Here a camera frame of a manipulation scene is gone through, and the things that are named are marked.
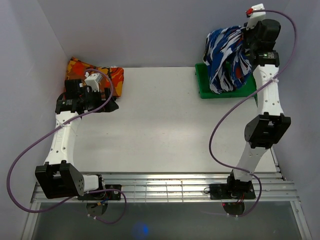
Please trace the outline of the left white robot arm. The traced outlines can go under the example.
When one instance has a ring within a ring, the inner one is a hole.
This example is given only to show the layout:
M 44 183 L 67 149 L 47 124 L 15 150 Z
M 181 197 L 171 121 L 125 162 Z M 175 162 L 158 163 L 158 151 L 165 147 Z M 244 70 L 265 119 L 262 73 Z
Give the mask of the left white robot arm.
M 110 97 L 111 91 L 100 91 L 102 75 L 93 73 L 85 80 L 68 79 L 65 91 L 55 107 L 55 126 L 52 144 L 44 164 L 37 166 L 35 177 L 48 199 L 82 196 L 89 193 L 95 200 L 106 195 L 102 177 L 80 173 L 74 164 L 74 148 L 82 114 L 97 109 L 110 113 L 119 107 Z

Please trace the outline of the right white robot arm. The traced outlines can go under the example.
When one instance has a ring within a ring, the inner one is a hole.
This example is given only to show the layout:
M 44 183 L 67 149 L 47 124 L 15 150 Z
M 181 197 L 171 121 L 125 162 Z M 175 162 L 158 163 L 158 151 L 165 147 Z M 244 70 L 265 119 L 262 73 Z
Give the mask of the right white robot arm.
M 257 116 L 244 129 L 246 141 L 241 158 L 227 178 L 226 194 L 232 198 L 253 195 L 252 173 L 263 155 L 277 144 L 291 125 L 280 104 L 278 79 L 280 59 L 274 50 L 281 25 L 273 19 L 258 21 L 244 34 L 257 93 Z

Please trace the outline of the blue white patterned trousers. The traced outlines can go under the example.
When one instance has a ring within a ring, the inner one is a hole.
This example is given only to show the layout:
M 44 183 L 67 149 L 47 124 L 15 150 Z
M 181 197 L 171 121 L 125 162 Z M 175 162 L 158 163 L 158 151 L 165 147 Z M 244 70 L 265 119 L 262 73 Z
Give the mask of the blue white patterned trousers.
M 213 93 L 234 92 L 246 85 L 253 67 L 246 56 L 243 27 L 236 25 L 210 32 L 202 61 Z

